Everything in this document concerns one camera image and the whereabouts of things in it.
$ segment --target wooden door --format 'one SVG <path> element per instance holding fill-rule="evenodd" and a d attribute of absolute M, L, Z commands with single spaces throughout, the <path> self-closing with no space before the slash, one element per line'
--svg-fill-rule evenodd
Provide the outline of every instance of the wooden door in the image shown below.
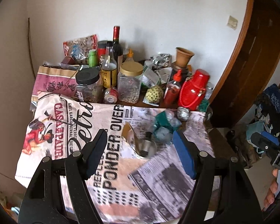
<path fill-rule="evenodd" d="M 232 127 L 253 105 L 280 58 L 280 10 L 272 0 L 254 0 L 241 51 L 211 103 L 214 127 Z"/>

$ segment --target foil ball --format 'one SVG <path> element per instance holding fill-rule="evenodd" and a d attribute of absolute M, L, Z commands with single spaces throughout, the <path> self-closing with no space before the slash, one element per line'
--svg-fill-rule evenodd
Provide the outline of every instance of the foil ball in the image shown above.
<path fill-rule="evenodd" d="M 190 117 L 190 110 L 184 107 L 178 107 L 176 114 L 180 121 L 187 121 Z"/>

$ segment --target black hat illustration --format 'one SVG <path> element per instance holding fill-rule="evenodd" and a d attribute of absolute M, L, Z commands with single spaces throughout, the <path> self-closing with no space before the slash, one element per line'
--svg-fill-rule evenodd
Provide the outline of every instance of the black hat illustration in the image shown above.
<path fill-rule="evenodd" d="M 46 132 L 45 134 L 50 134 L 50 138 L 47 140 L 48 143 L 52 143 L 53 142 L 53 138 L 54 138 L 54 134 L 52 130 L 48 130 L 48 132 Z"/>

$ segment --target human hand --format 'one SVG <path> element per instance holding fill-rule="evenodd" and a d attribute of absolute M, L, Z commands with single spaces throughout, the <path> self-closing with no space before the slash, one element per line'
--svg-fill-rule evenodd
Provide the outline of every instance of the human hand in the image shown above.
<path fill-rule="evenodd" d="M 273 170 L 273 176 L 276 178 L 278 174 L 278 169 L 274 169 Z M 264 200 L 264 206 L 265 208 L 268 208 L 275 200 L 275 195 L 274 193 L 276 193 L 276 191 L 278 190 L 278 184 L 276 179 L 274 179 L 270 185 L 270 188 L 267 192 L 267 196 L 265 197 Z"/>

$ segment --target brown plastic pot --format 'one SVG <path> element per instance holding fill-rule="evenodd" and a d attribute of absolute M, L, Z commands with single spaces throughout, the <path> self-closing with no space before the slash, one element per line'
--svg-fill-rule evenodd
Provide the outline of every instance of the brown plastic pot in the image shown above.
<path fill-rule="evenodd" d="M 176 48 L 176 62 L 175 64 L 177 66 L 180 66 L 182 68 L 186 68 L 187 64 L 189 63 L 190 59 L 192 58 L 192 56 L 194 56 L 195 54 L 187 49 L 184 48 L 180 48 L 177 47 Z"/>

